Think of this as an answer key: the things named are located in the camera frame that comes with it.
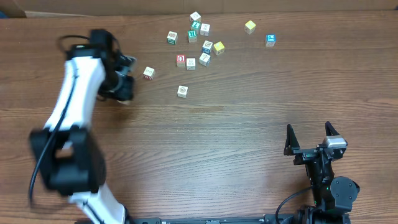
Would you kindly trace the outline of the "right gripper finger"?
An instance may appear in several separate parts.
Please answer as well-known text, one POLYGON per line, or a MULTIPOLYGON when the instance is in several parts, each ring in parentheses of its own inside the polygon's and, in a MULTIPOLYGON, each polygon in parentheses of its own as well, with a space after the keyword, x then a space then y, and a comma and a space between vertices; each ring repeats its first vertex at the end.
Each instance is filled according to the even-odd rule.
POLYGON ((291 124, 288 124, 286 129, 284 155, 293 156, 296 153, 296 151, 298 151, 299 149, 300 145, 294 133, 294 129, 291 124))
POLYGON ((336 129, 333 127, 333 125, 327 121, 325 123, 325 131, 326 131, 326 136, 338 136, 339 133, 336 131, 336 129))

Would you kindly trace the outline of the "blue number five block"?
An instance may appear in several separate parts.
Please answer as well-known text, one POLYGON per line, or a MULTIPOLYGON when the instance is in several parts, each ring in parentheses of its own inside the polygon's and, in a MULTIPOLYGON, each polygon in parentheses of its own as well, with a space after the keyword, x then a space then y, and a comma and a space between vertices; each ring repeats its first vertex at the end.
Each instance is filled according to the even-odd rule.
POLYGON ((131 100, 126 100, 126 101, 118 101, 119 103, 121 103, 121 104, 124 104, 124 105, 130 105, 130 103, 131 103, 131 100))

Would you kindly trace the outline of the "white zigzag picture block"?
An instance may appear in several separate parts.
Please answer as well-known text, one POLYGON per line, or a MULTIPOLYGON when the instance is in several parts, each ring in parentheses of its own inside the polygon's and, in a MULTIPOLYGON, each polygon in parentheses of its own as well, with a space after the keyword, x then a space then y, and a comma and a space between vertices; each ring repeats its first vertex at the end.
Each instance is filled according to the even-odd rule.
POLYGON ((187 68, 187 70, 195 70, 196 69, 196 59, 195 58, 187 58, 186 68, 187 68))

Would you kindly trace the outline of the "white red edged block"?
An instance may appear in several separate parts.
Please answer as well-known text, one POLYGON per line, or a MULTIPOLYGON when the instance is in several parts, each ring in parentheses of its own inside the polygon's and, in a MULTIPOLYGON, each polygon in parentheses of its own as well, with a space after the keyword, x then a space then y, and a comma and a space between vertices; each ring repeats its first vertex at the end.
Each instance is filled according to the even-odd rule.
POLYGON ((155 77, 155 69, 152 67, 146 67, 143 72, 143 77, 147 80, 153 80, 155 77))

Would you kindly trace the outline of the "red letter U block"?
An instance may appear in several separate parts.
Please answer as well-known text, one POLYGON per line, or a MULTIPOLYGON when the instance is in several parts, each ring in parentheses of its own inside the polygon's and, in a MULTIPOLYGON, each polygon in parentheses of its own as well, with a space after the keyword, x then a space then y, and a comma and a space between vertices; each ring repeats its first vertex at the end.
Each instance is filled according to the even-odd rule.
POLYGON ((186 55, 178 54, 176 55, 176 64, 178 67, 185 67, 186 66, 186 55))

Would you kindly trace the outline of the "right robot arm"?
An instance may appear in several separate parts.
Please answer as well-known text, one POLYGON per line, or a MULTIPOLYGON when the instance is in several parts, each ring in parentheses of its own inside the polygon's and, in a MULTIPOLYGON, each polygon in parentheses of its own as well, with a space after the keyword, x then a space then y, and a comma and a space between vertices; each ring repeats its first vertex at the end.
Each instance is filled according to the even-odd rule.
POLYGON ((325 123, 326 136, 313 149, 301 149, 291 124, 287 125, 284 155, 294 156, 294 165, 304 165, 310 186, 286 198, 275 213, 277 223, 350 223, 349 212, 356 200, 359 185, 343 176, 335 177, 332 162, 343 157, 348 142, 330 122, 325 123), (304 205, 295 215, 280 218, 279 211, 290 199, 312 191, 314 205, 304 205))

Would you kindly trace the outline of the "white blue edged block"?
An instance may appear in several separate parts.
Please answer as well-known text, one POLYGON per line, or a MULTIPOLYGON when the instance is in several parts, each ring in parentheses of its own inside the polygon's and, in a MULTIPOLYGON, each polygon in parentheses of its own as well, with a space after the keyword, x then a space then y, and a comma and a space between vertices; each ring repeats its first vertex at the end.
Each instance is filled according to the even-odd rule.
POLYGON ((204 66, 207 67, 207 66, 209 66, 210 62, 211 62, 211 55, 206 54, 206 53, 203 52, 203 53, 200 55, 199 63, 200 63, 201 65, 204 65, 204 66))

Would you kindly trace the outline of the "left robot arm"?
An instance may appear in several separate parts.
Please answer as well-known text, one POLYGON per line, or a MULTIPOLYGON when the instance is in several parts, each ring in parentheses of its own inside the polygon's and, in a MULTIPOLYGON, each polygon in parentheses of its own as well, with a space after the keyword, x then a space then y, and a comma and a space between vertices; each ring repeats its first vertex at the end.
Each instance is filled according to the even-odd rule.
POLYGON ((123 55, 115 36, 93 29, 87 43, 66 50, 64 37, 57 45, 65 54, 65 76, 57 103, 43 129, 30 133, 36 165, 30 179, 28 200, 33 198, 36 177, 46 189, 68 197, 88 217, 87 223, 132 223, 128 209, 119 203, 106 184, 106 163, 91 121, 97 97, 129 102, 134 78, 134 57, 123 55))

